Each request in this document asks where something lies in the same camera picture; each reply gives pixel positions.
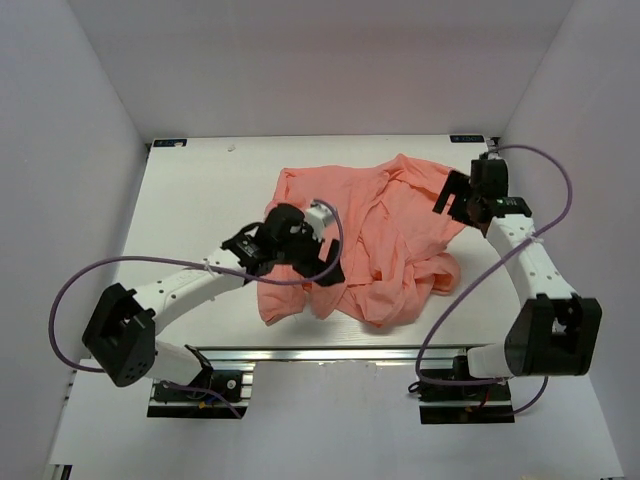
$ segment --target wall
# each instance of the wall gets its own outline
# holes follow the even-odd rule
[[[62,282],[114,253],[144,146],[63,0],[0,0],[0,478],[39,479],[69,370],[47,342]],[[71,356],[103,276],[74,288]]]
[[[628,478],[640,478],[638,18],[638,2],[576,2],[503,140],[544,147],[573,178],[573,211],[546,245],[581,294],[602,303],[591,379]],[[549,220],[565,198],[558,174],[531,155],[508,158],[537,222]]]
[[[572,0],[70,0],[154,136],[500,134]]]

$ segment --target coral fabric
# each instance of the coral fabric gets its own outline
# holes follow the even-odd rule
[[[304,210],[314,198],[337,207],[345,230],[346,281],[331,287],[260,283],[262,319],[272,324],[300,313],[308,300],[320,318],[338,309],[375,326],[404,324],[418,318],[432,292],[451,292],[460,267],[445,248],[463,226],[432,212],[449,171],[405,155],[373,168],[284,169],[267,211],[278,203]],[[325,231],[325,250],[337,237],[332,225]],[[269,278],[301,277],[291,267],[276,266]]]

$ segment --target robotic arm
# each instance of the robotic arm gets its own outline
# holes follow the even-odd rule
[[[204,258],[204,265],[211,268],[181,270],[135,290],[126,290],[119,283],[108,287],[82,341],[118,387],[143,376],[206,387],[213,373],[208,360],[193,347],[160,342],[156,335],[201,303],[249,281],[213,270],[261,277],[281,264],[291,265],[305,278],[324,272],[340,251],[340,242],[333,240],[326,261],[318,257],[324,229],[333,221],[331,210],[319,202],[313,202],[305,212],[280,204],[264,223],[244,227]],[[344,274],[339,263],[316,280],[321,286],[341,282]]]
[[[504,258],[535,231],[531,210],[522,198],[509,197],[508,188],[505,161],[483,154],[472,161],[470,176],[450,172],[434,211],[442,213],[453,195],[449,215],[480,229]],[[468,351],[468,375],[587,373],[602,317],[597,300],[580,297],[539,242],[513,256],[506,268],[520,299],[520,314],[503,343]]]

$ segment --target garment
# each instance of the garment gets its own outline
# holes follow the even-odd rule
[[[420,315],[432,291],[451,292],[460,268],[445,248],[463,226],[432,211],[449,170],[405,155],[373,168],[284,169],[267,211],[283,202],[304,210],[314,198],[337,207],[346,281],[331,287],[260,283],[262,319],[272,324],[301,312],[308,292],[320,318],[338,309],[375,326],[402,324]],[[337,237],[335,225],[325,231],[325,251]],[[269,278],[301,277],[289,266],[276,266]]]

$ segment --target cable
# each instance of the cable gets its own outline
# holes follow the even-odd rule
[[[145,256],[145,255],[130,255],[130,256],[110,257],[110,258],[105,258],[103,260],[98,260],[97,262],[94,262],[94,263],[92,263],[90,265],[87,265],[86,267],[82,268],[78,272],[74,273],[71,276],[71,278],[69,278],[69,280],[67,280],[64,283],[64,285],[62,285],[62,288],[60,288],[60,290],[58,291],[57,295],[55,296],[55,298],[53,300],[53,304],[51,305],[51,310],[49,312],[49,323],[48,323],[49,344],[51,345],[51,349],[53,350],[53,353],[55,353],[56,357],[58,357],[58,359],[62,363],[64,363],[65,365],[67,365],[67,366],[69,366],[71,368],[74,368],[74,369],[76,369],[78,371],[91,372],[91,373],[103,373],[104,372],[104,370],[101,369],[101,368],[86,367],[84,365],[80,365],[79,363],[74,362],[73,360],[71,360],[67,356],[65,356],[64,353],[62,353],[62,351],[60,350],[60,347],[58,346],[58,340],[56,339],[55,322],[56,322],[56,314],[58,313],[58,308],[60,306],[60,302],[62,301],[62,298],[64,297],[65,293],[67,293],[67,290],[69,290],[71,285],[73,285],[80,277],[86,275],[90,271],[95,270],[96,268],[102,267],[104,265],[109,265],[111,263],[147,262],[147,263],[163,263],[163,264],[167,264],[167,265],[177,265],[177,266],[180,266],[180,267],[186,267],[186,268],[191,268],[191,269],[195,269],[195,270],[207,270],[207,269],[209,269],[209,270],[211,270],[212,272],[215,272],[215,273],[221,273],[221,274],[226,274],[226,275],[234,275],[236,277],[244,278],[245,280],[253,280],[253,281],[256,281],[256,282],[268,283],[268,284],[271,284],[271,285],[283,285],[283,286],[304,285],[306,283],[311,283],[311,282],[315,282],[317,280],[320,280],[324,276],[326,276],[329,273],[331,273],[333,271],[333,269],[336,266],[338,266],[338,262],[340,262],[340,257],[342,256],[342,252],[343,252],[343,249],[344,249],[344,227],[342,225],[342,221],[340,220],[340,216],[338,215],[338,211],[332,205],[328,204],[327,202],[325,202],[323,200],[314,200],[314,201],[319,203],[319,204],[321,204],[321,205],[324,205],[325,207],[327,207],[329,209],[329,211],[331,211],[331,215],[335,219],[336,226],[338,227],[338,236],[339,236],[339,240],[340,240],[340,246],[338,248],[338,254],[333,259],[333,261],[329,264],[329,266],[324,271],[320,272],[319,274],[314,275],[314,276],[309,277],[309,278],[303,278],[301,280],[280,281],[280,280],[271,280],[269,278],[264,278],[264,277],[256,277],[254,275],[249,275],[248,273],[237,272],[235,270],[231,270],[231,269],[228,269],[228,268],[217,267],[217,266],[213,266],[213,265],[204,265],[202,263],[196,263],[196,262],[191,262],[191,261],[187,261],[187,260],[176,260],[176,259],[172,259],[172,258],[151,257],[151,256]]]
[[[193,392],[193,393],[204,393],[206,395],[211,395],[212,397],[215,397],[218,400],[220,400],[222,403],[224,403],[225,406],[229,410],[231,410],[231,413],[233,413],[236,418],[242,418],[242,415],[240,415],[240,412],[238,412],[238,410],[236,410],[235,407],[233,405],[231,405],[229,400],[224,398],[222,395],[220,395],[215,390],[211,390],[209,388],[188,387],[188,386],[185,386],[185,385],[178,385],[177,383],[168,382],[166,380],[161,381],[160,384],[165,388],[172,388],[173,390],[181,390],[183,392]]]
[[[422,362],[422,357],[424,356],[424,353],[429,343],[433,339],[435,333],[442,326],[445,320],[449,318],[449,315],[451,315],[451,313],[458,307],[458,305],[460,305],[469,296],[469,294],[473,292],[482,282],[484,282],[492,273],[494,273],[500,267],[505,265],[511,258],[518,255],[525,248],[531,245],[531,243],[533,243],[535,238],[539,237],[545,232],[548,232],[553,227],[558,225],[562,220],[564,220],[567,214],[569,213],[569,210],[571,209],[571,205],[573,204],[573,184],[571,183],[571,178],[569,178],[569,173],[557,159],[555,159],[548,153],[544,152],[543,150],[540,150],[539,148],[531,147],[529,145],[521,145],[521,144],[504,145],[502,147],[498,147],[490,150],[489,153],[498,153],[503,150],[511,150],[511,149],[527,150],[527,151],[536,153],[541,157],[546,158],[553,165],[555,165],[555,167],[562,174],[562,177],[565,181],[565,184],[567,187],[567,201],[560,215],[558,215],[554,220],[552,220],[542,228],[536,230],[530,238],[525,239],[520,245],[514,247],[511,251],[509,251],[509,253],[507,253],[504,257],[502,257],[499,261],[497,261],[495,264],[489,267],[484,273],[482,273],[478,278],[476,278],[467,288],[465,288],[460,293],[460,295],[456,299],[453,300],[453,302],[451,302],[449,307],[442,313],[442,315],[438,318],[438,320],[436,320],[436,322],[433,324],[433,327],[431,327],[431,330],[429,330],[429,333],[427,333],[427,336],[422,342],[422,345],[420,346],[420,350],[418,351],[418,356],[416,358],[415,371],[416,371],[416,375],[422,382],[430,383],[432,385],[441,385],[441,386],[465,386],[465,385],[491,385],[491,384],[499,383],[503,381],[503,379],[483,379],[483,380],[462,381],[462,380],[442,380],[437,378],[429,378],[424,376],[420,371],[420,363]],[[540,392],[538,392],[538,395],[536,395],[534,399],[531,402],[529,402],[527,405],[518,409],[518,413],[526,410],[527,408],[531,407],[535,402],[538,401],[538,399],[542,396],[542,393],[544,393],[544,389],[546,389],[547,383],[548,383],[548,379],[545,377],[543,388],[541,388]]]

